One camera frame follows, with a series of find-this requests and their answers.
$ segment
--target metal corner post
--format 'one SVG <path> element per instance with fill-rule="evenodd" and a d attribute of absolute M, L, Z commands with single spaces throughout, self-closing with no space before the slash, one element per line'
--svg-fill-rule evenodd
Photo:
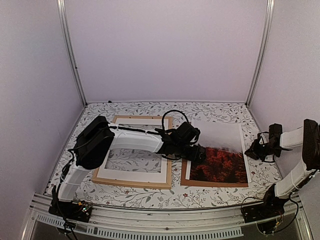
<path fill-rule="evenodd" d="M 260 76 L 260 72 L 262 69 L 262 64 L 263 64 L 263 60 L 265 57 L 267 42 L 268 42 L 270 29 L 271 29 L 272 17 L 273 17 L 273 12 L 274 12 L 274 5 L 275 5 L 275 0 L 267 0 L 263 34 L 262 34 L 259 55 L 258 55 L 258 59 L 257 59 L 256 65 L 255 65 L 254 74 L 253 74 L 252 82 L 250 85 L 250 90 L 249 90 L 249 93 L 248 93 L 248 96 L 247 96 L 246 102 L 245 102 L 245 104 L 247 105 L 248 108 L 250 108 L 251 103 L 253 101 L 254 94 L 255 94 L 258 80 L 259 80 L 259 76 Z"/>
<path fill-rule="evenodd" d="M 75 82 L 79 97 L 81 99 L 81 102 L 82 102 L 83 106 L 85 107 L 87 105 L 87 100 L 86 100 L 83 86 L 80 81 L 80 75 L 78 72 L 76 58 L 75 58 L 74 51 L 73 51 L 72 44 L 71 44 L 71 37 L 70 37 L 68 21 L 67 21 L 65 0 L 57 0 L 57 5 L 58 5 L 62 33 L 63 33 L 65 46 L 66 46 L 67 54 L 69 57 L 69 61 L 70 61 L 70 65 L 71 65 L 71 69 L 72 69 L 72 73 L 73 73 L 73 77 L 74 77 L 74 82 Z"/>

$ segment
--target photograph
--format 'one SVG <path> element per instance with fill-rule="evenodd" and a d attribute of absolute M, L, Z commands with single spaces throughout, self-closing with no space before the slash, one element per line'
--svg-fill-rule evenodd
<path fill-rule="evenodd" d="M 201 163 L 182 162 L 181 185 L 247 187 L 250 175 L 241 125 L 197 120 L 192 125 L 201 131 L 197 144 L 205 147 L 206 158 Z"/>

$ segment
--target black cable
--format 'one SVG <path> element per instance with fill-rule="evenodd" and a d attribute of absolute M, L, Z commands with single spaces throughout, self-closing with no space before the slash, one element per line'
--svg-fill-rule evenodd
<path fill-rule="evenodd" d="M 294 215 L 294 217 L 292 218 L 292 220 L 289 222 L 289 224 L 288 224 L 287 226 L 285 226 L 284 228 L 281 228 L 280 230 L 274 231 L 274 232 L 273 232 L 274 234 L 279 233 L 279 232 L 282 232 L 283 230 L 285 230 L 285 229 L 286 229 L 287 227 L 289 227 L 289 226 L 294 222 L 294 220 L 297 218 L 297 215 L 298 215 L 298 212 L 299 212 L 299 204 L 298 204 L 296 201 L 294 201 L 294 200 L 291 199 L 291 195 L 292 195 L 292 192 L 291 192 L 290 195 L 289 195 L 289 200 L 290 200 L 290 202 L 292 202 L 292 203 L 294 203 L 294 204 L 296 205 L 295 215 Z"/>
<path fill-rule="evenodd" d="M 61 186 L 61 184 L 59 184 L 58 187 L 57 187 L 57 189 L 56 189 L 56 195 L 57 195 L 57 196 L 58 196 L 58 194 L 59 194 L 60 186 Z M 74 239 L 75 239 L 75 240 L 78 240 L 78 238 L 77 238 L 77 236 L 76 236 L 76 234 L 75 234 L 75 232 L 74 232 L 74 230 L 73 230 L 70 222 L 67 220 L 67 218 L 65 217 L 65 215 L 62 213 L 58 201 L 56 202 L 56 205 L 57 205 L 57 207 L 58 207 L 58 211 L 60 212 L 60 214 L 61 214 L 61 216 L 62 216 L 62 218 L 63 218 L 63 220 L 64 220 L 64 222 L 65 222 L 65 224 L 64 224 L 64 229 L 67 230 L 67 229 L 66 229 L 66 225 L 68 225 L 69 228 L 70 228 L 70 230 L 71 230 L 72 235 L 74 236 Z"/>
<path fill-rule="evenodd" d="M 163 114 L 163 116 L 162 116 L 161 123 L 162 123 L 162 130 L 163 130 L 163 131 L 166 130 L 166 129 L 165 129 L 165 116 L 166 116 L 167 114 L 169 114 L 169 113 L 172 113 L 172 112 L 177 112 L 177 113 L 182 114 L 182 115 L 184 116 L 185 120 L 189 123 L 189 120 L 188 120 L 187 116 L 186 116 L 182 111 L 173 109 L 173 110 L 167 111 L 167 112 L 166 112 L 165 114 Z"/>
<path fill-rule="evenodd" d="M 248 197 L 246 197 L 245 199 L 243 199 L 243 201 L 242 201 L 242 203 L 241 203 L 241 205 L 240 205 L 240 210 L 241 210 L 241 212 L 242 212 L 242 206 L 243 206 L 245 200 L 247 200 L 247 199 L 256 199 L 256 200 L 260 200 L 260 201 L 263 200 L 263 199 L 260 199 L 260 198 L 254 197 L 254 196 L 248 196 Z"/>
<path fill-rule="evenodd" d="M 177 158 L 171 158 L 171 157 L 168 157 L 168 156 L 165 156 L 165 155 L 161 155 L 161 157 L 164 158 L 164 159 L 173 160 L 173 161 L 177 161 L 177 160 L 181 159 L 181 156 L 179 156 Z"/>

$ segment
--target light purple wall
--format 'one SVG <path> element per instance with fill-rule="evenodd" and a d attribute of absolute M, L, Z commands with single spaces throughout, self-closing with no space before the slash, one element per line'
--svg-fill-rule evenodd
<path fill-rule="evenodd" d="M 320 1 L 277 0 L 261 76 L 251 106 L 261 130 L 285 131 L 320 122 Z M 286 175 L 301 150 L 284 152 L 277 164 Z M 320 239 L 320 175 L 300 191 L 314 239 Z"/>
<path fill-rule="evenodd" d="M 57 2 L 1 1 L 0 239 L 17 240 L 82 105 Z"/>
<path fill-rule="evenodd" d="M 88 102 L 245 102 L 267 1 L 66 0 Z"/>

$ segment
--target red foliage photo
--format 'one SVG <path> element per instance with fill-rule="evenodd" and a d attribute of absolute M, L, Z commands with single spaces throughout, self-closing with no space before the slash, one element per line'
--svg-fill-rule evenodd
<path fill-rule="evenodd" d="M 242 152 L 206 147 L 206 159 L 201 164 L 192 162 L 190 180 L 214 183 L 248 183 Z"/>

